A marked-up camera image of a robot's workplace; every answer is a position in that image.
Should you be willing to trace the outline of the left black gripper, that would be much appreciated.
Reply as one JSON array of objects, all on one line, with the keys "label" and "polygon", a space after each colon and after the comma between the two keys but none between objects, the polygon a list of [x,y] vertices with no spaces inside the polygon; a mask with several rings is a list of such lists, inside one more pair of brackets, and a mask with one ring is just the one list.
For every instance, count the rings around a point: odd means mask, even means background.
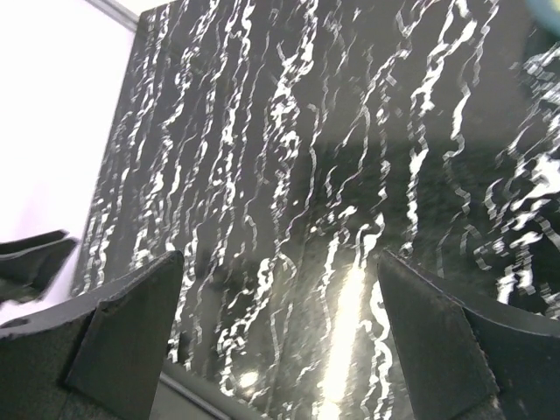
[{"label": "left black gripper", "polygon": [[30,302],[50,287],[78,241],[64,230],[1,243],[1,301]]}]

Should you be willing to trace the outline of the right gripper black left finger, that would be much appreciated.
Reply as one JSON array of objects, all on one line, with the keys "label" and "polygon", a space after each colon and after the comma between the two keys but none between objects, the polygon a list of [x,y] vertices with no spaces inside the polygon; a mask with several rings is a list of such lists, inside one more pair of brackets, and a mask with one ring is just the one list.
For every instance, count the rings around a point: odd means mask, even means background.
[{"label": "right gripper black left finger", "polygon": [[146,419],[183,279],[167,252],[1,326],[3,419]]}]

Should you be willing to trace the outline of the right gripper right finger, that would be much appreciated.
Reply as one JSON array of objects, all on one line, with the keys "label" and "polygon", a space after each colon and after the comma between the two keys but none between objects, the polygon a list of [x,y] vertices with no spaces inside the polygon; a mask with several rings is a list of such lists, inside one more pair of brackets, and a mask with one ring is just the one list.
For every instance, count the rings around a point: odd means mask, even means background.
[{"label": "right gripper right finger", "polygon": [[557,419],[559,323],[390,251],[377,276],[418,419]]}]

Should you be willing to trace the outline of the blue transparent plastic bin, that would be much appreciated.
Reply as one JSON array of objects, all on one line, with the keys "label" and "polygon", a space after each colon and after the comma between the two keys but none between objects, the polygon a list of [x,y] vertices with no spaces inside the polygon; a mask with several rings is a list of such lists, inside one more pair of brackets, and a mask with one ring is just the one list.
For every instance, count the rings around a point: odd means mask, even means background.
[{"label": "blue transparent plastic bin", "polygon": [[526,0],[528,10],[535,21],[556,36],[560,34],[559,0]]}]

